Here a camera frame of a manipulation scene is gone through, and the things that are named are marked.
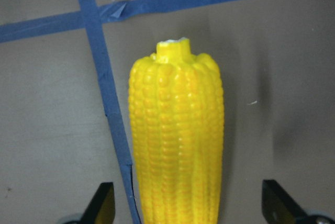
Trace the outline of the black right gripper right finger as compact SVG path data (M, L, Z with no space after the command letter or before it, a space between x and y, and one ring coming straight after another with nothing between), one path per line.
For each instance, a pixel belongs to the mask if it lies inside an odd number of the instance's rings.
M334 223L331 217L308 214L276 180L262 181L261 210L267 223Z

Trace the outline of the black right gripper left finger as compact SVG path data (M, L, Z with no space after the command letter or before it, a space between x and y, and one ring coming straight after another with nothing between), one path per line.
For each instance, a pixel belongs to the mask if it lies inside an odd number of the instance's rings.
M99 185L90 203L80 219L63 221L62 223L79 224L112 224L115 220L115 192L113 182Z

